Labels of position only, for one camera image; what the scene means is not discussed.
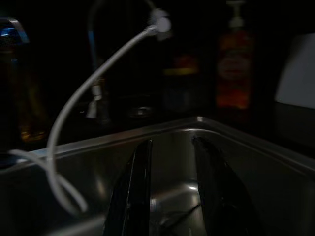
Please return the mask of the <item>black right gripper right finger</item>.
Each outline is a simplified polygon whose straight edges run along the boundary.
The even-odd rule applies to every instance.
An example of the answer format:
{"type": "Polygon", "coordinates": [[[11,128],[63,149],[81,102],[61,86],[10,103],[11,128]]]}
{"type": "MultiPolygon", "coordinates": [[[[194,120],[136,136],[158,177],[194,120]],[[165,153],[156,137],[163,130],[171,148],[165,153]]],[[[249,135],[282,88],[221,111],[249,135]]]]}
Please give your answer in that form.
{"type": "Polygon", "coordinates": [[[263,236],[244,184],[210,141],[193,137],[198,192],[209,236],[263,236]]]}

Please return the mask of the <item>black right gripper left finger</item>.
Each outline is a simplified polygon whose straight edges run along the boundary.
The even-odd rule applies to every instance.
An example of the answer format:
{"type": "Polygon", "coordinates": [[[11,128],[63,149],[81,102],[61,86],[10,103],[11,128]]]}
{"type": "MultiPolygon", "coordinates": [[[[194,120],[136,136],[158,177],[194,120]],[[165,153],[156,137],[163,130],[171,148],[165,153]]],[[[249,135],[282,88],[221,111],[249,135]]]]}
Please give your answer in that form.
{"type": "Polygon", "coordinates": [[[151,192],[151,139],[140,143],[117,180],[104,223],[106,236],[148,236],[151,192]]]}

